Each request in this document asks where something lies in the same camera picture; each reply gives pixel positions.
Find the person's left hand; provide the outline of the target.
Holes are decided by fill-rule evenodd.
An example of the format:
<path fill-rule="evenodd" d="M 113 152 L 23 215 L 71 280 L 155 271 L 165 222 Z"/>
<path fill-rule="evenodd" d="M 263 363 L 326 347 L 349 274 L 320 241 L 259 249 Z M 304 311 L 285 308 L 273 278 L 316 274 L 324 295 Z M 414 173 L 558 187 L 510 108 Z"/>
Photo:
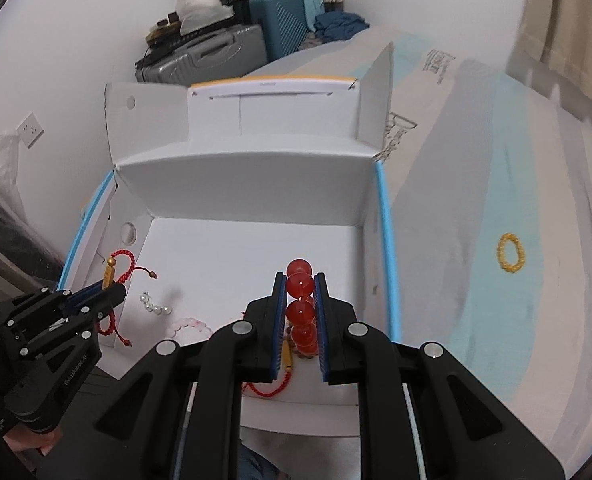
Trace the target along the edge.
<path fill-rule="evenodd" d="M 38 450 L 42 455 L 46 455 L 53 450 L 61 437 L 60 428 L 56 428 L 47 434 L 36 434 L 25 426 L 16 426 L 3 439 L 14 453 Z"/>

